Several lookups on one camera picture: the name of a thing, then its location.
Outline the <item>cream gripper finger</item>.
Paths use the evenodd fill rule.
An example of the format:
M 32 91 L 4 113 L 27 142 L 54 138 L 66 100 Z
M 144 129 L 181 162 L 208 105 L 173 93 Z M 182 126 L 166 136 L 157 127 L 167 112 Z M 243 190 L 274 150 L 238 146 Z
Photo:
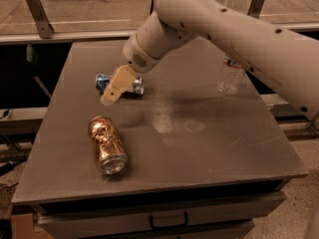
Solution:
M 101 96 L 101 103 L 105 106 L 114 104 L 136 80 L 137 72 L 128 65 L 114 70 L 110 83 Z

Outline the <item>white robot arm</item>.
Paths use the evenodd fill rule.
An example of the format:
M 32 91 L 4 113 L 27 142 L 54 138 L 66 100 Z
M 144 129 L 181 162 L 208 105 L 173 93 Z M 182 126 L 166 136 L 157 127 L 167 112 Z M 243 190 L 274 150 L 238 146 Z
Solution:
M 310 120 L 319 114 L 319 41 L 233 11 L 215 0 L 153 0 L 153 11 L 123 47 L 126 63 L 101 97 L 114 103 L 138 73 L 200 36 Z

